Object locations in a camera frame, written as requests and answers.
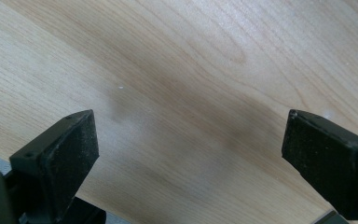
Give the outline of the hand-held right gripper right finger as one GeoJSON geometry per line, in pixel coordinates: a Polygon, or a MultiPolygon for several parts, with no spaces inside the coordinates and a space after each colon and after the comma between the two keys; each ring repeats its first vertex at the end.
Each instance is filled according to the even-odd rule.
{"type": "Polygon", "coordinates": [[[358,220],[358,135],[310,112],[288,113],[282,157],[347,220],[358,220]]]}

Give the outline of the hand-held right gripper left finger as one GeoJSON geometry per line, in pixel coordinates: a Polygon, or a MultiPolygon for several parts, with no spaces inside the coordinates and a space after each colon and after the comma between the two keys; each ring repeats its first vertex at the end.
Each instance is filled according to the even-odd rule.
{"type": "Polygon", "coordinates": [[[76,193],[99,158],[91,110],[60,119],[10,156],[12,170],[24,182],[30,222],[74,220],[85,203],[76,193]]]}

